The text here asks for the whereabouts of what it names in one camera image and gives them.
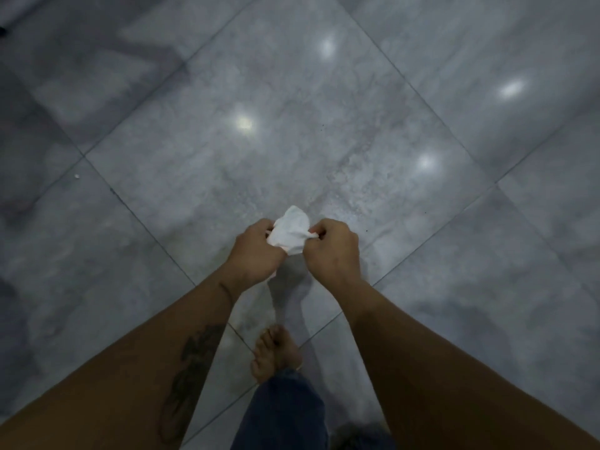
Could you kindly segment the person's left hand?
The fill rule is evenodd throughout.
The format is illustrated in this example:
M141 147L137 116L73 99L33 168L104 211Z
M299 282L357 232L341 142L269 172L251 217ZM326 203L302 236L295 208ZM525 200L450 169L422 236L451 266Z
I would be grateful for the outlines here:
M226 287L235 295L267 280L287 258L283 249L253 234L253 224L236 237L224 263Z

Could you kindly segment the person's bare foot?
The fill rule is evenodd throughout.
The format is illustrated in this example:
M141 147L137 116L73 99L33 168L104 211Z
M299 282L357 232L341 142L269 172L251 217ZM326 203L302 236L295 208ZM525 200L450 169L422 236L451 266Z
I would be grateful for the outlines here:
M300 349L282 325L267 327L259 335L253 350L251 374L260 385L285 369L298 371L303 364Z

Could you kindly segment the person's left forearm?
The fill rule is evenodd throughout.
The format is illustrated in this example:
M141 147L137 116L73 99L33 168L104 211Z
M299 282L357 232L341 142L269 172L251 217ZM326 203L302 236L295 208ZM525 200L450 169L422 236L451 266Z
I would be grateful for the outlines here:
M223 266L0 426L0 450L179 450L247 275Z

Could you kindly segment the white tissue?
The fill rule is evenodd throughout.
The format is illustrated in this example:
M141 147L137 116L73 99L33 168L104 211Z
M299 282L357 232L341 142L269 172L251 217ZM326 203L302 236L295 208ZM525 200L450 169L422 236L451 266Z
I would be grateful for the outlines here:
M267 232L266 241L271 246L283 249L288 256L297 256L303 253L307 240L319 237L319 234L311 233L310 228L308 215L292 205L274 222L272 230Z

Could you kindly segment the person's right hand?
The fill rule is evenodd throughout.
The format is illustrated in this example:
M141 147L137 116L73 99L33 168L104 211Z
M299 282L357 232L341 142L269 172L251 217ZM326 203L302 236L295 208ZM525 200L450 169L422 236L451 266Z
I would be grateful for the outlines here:
M303 256L308 271L333 296L361 282L359 238L345 223L328 219L324 241L306 241Z

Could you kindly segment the person's blue jeans leg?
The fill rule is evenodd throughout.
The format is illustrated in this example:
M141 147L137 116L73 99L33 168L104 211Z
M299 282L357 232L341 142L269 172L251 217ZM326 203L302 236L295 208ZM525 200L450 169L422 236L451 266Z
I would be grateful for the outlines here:
M277 371L256 389L230 450L328 450L325 404L297 370Z

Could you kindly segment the person's right forearm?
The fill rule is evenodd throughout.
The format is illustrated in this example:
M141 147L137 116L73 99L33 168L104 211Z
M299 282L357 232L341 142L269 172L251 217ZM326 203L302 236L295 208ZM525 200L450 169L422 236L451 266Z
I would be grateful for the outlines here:
M600 441L358 278L326 288L399 450L600 450Z

